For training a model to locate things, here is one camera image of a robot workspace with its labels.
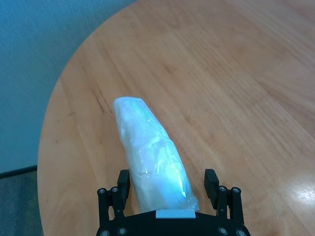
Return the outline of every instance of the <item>white wrapped bundle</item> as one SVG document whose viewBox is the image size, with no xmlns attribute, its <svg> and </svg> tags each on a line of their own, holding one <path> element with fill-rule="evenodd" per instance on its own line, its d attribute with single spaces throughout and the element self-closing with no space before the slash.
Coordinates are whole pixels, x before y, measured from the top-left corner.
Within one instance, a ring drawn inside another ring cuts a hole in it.
<svg viewBox="0 0 315 236">
<path fill-rule="evenodd" d="M 114 111 L 141 211 L 198 210 L 176 147 L 145 102 L 120 97 Z"/>
</svg>

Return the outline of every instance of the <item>wooden tabletop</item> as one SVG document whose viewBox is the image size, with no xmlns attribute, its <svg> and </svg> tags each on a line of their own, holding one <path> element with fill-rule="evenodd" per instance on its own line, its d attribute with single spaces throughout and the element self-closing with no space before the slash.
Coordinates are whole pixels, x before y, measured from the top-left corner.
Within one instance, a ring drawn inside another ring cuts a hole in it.
<svg viewBox="0 0 315 236">
<path fill-rule="evenodd" d="M 206 168 L 242 189 L 253 236 L 315 235 L 315 3 L 140 0 L 77 50 L 38 160 L 45 236 L 90 236 L 96 190 L 127 168 L 113 101 L 143 98 L 174 141 L 200 211 Z M 126 215 L 138 213 L 133 188 Z"/>
</svg>

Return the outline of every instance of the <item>blue wall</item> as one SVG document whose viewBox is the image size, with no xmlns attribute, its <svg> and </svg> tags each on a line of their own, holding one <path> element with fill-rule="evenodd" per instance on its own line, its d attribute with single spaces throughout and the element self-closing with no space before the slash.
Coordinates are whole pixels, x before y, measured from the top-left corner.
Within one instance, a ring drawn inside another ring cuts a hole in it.
<svg viewBox="0 0 315 236">
<path fill-rule="evenodd" d="M 45 110 L 65 64 L 133 1 L 0 1 L 0 173 L 37 164 Z"/>
</svg>

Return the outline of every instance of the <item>plastic wrap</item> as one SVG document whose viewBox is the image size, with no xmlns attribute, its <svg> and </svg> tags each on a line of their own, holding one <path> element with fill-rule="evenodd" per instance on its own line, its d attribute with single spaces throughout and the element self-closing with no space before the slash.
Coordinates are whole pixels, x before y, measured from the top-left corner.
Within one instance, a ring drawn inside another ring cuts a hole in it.
<svg viewBox="0 0 315 236">
<path fill-rule="evenodd" d="M 114 111 L 140 210 L 198 210 L 176 147 L 145 102 L 120 97 Z"/>
</svg>

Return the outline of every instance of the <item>carpet floor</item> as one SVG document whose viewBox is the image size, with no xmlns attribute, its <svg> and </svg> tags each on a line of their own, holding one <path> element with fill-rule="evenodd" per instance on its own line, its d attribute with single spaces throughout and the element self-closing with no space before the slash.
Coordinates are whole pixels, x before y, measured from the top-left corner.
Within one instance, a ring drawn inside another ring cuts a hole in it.
<svg viewBox="0 0 315 236">
<path fill-rule="evenodd" d="M 37 172 L 0 179 L 0 236 L 42 236 Z"/>
</svg>

